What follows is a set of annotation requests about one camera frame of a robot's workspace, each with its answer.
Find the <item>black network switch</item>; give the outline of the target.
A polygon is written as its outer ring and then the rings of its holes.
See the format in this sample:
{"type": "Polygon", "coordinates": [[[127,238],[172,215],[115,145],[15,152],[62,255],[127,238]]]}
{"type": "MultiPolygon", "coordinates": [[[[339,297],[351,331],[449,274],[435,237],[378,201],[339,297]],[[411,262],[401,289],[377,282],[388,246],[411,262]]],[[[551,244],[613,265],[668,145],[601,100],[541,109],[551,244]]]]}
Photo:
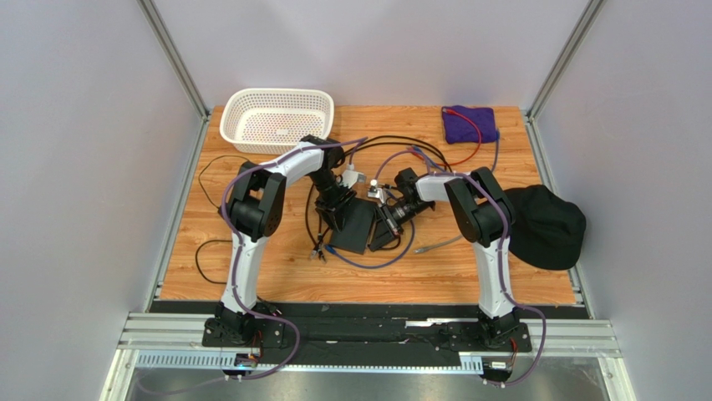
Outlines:
{"type": "Polygon", "coordinates": [[[377,204],[370,200],[354,199],[345,210],[345,223],[341,231],[335,231],[329,245],[340,251],[363,255],[374,221],[377,204]]]}

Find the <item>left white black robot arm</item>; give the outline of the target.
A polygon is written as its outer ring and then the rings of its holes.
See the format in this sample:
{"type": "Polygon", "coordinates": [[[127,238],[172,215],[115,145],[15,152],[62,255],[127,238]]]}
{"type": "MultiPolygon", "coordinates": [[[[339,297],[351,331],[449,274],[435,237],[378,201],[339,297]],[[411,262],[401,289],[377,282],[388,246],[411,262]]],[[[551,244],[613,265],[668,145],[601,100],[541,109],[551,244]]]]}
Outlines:
{"type": "Polygon", "coordinates": [[[338,182],[333,168],[345,160],[345,144],[313,135],[283,155],[245,162],[224,191],[221,216],[232,232],[231,267],[216,309],[213,332],[236,345],[256,335],[257,279],[267,240],[281,221],[288,187],[308,177],[318,191],[316,209],[333,232],[346,225],[354,191],[338,182]]]}

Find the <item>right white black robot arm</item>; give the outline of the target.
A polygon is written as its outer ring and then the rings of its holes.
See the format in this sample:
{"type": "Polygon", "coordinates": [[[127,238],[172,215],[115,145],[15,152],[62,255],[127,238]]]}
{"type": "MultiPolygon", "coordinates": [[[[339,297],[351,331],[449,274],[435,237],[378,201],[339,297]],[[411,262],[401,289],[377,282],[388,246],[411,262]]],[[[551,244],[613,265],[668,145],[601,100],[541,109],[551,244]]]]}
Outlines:
{"type": "Polygon", "coordinates": [[[385,185],[377,180],[370,184],[368,195],[379,199],[380,204],[374,213],[369,250],[380,250],[400,238],[402,225],[434,208],[436,202],[449,203],[460,234],[471,244],[476,257],[478,338],[486,348],[516,349],[520,321],[509,288],[508,266],[513,207],[491,170],[483,167],[468,174],[417,175],[408,168],[395,176],[394,183],[400,195],[393,204],[387,201],[385,185]]]}

